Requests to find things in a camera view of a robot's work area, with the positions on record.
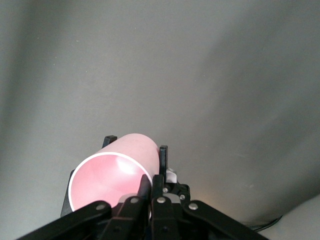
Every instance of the gray backdrop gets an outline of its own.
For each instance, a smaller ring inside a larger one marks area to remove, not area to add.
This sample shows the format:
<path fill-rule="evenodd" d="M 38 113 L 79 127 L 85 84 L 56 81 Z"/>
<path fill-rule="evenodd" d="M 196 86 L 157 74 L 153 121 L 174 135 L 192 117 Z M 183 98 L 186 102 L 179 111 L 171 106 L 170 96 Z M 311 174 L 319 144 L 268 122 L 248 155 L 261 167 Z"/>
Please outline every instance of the gray backdrop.
<path fill-rule="evenodd" d="M 0 238 L 60 216 L 104 136 L 169 146 L 191 197 L 262 224 L 320 193 L 319 1 L 0 2 Z"/>

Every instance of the pink cup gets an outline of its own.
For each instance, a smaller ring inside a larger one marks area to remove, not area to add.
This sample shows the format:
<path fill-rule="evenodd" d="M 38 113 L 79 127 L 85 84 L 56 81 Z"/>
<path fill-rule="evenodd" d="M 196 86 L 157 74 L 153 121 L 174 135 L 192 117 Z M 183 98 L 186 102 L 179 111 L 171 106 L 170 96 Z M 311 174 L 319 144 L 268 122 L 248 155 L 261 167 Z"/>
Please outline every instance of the pink cup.
<path fill-rule="evenodd" d="M 72 211 L 103 200 L 113 208 L 123 195 L 137 193 L 146 174 L 152 184 L 159 173 L 159 148 L 149 137 L 125 135 L 82 161 L 68 187 Z"/>

